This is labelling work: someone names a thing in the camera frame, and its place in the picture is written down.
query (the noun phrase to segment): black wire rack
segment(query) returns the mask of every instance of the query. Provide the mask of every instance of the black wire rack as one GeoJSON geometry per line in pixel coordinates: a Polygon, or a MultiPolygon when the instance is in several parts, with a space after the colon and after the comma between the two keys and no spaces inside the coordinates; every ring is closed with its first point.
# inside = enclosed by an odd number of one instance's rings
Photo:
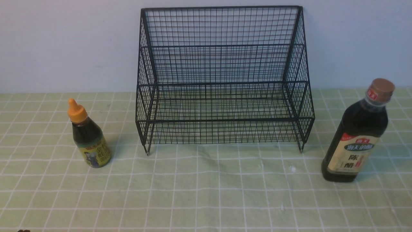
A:
{"type": "Polygon", "coordinates": [[[302,7],[141,10],[136,126],[151,144],[297,141],[315,115],[302,7]]]}

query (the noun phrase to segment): vinegar bottle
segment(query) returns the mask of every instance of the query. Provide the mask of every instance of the vinegar bottle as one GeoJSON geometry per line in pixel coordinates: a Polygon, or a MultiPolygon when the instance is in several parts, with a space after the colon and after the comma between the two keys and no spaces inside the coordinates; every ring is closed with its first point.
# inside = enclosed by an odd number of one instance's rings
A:
{"type": "Polygon", "coordinates": [[[352,182],[388,125],[385,105],[395,86],[378,78],[365,98],[349,106],[322,161],[325,180],[352,182]]]}

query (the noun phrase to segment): small sauce bottle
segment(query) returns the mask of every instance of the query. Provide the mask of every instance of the small sauce bottle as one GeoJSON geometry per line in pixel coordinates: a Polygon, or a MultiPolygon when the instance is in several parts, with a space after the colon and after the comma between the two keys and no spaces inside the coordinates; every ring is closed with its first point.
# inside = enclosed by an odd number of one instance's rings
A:
{"type": "Polygon", "coordinates": [[[385,105],[395,86],[378,78],[365,98],[349,106],[322,161],[325,180],[352,182],[388,125],[385,105]]]}
{"type": "Polygon", "coordinates": [[[67,114],[72,121],[73,139],[84,161],[92,168],[106,165],[112,155],[100,127],[88,117],[84,107],[78,105],[73,98],[69,99],[67,114]]]}

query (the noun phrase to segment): yellow label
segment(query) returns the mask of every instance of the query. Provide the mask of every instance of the yellow label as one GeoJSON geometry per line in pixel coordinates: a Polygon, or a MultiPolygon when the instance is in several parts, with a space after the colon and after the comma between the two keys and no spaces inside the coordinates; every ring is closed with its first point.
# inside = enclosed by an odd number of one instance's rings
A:
{"type": "Polygon", "coordinates": [[[350,136],[344,133],[329,162],[328,170],[332,173],[358,173],[378,140],[373,136],[350,136]]]}
{"type": "Polygon", "coordinates": [[[107,164],[112,157],[104,137],[96,143],[85,147],[79,147],[79,150],[82,153],[86,163],[93,168],[99,168],[107,164]]]}

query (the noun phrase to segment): table surface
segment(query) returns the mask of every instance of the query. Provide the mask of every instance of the table surface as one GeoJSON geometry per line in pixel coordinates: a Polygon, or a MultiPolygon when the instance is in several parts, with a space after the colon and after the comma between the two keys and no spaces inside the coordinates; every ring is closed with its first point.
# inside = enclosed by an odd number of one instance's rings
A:
{"type": "Polygon", "coordinates": [[[390,124],[353,183],[326,182],[320,164],[364,89],[313,90],[305,146],[156,145],[138,140],[135,93],[0,95],[0,231],[412,231],[412,90],[397,89],[390,124]],[[114,154],[90,168],[72,138],[73,97],[114,154]]]}

